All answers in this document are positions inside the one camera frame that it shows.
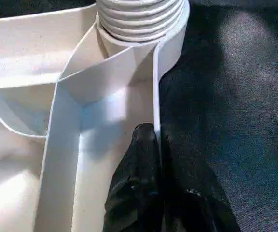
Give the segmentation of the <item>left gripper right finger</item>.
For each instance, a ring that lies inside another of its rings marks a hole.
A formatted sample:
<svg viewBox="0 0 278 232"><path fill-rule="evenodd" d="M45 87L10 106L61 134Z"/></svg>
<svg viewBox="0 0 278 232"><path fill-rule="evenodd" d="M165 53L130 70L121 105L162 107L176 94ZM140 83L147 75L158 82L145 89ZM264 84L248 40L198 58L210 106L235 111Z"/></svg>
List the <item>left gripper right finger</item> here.
<svg viewBox="0 0 278 232"><path fill-rule="evenodd" d="M165 230L239 232L228 198L201 152L184 137L162 135Z"/></svg>

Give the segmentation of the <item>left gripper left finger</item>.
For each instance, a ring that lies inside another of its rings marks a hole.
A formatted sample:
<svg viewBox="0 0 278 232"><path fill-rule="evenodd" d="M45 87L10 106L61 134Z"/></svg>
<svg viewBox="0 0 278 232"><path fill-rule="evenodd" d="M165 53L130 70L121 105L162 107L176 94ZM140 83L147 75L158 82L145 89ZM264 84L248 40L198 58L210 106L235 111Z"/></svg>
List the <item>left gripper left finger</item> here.
<svg viewBox="0 0 278 232"><path fill-rule="evenodd" d="M154 126L139 124L112 176L104 205L103 231L161 231L164 203L160 180L160 156Z"/></svg>

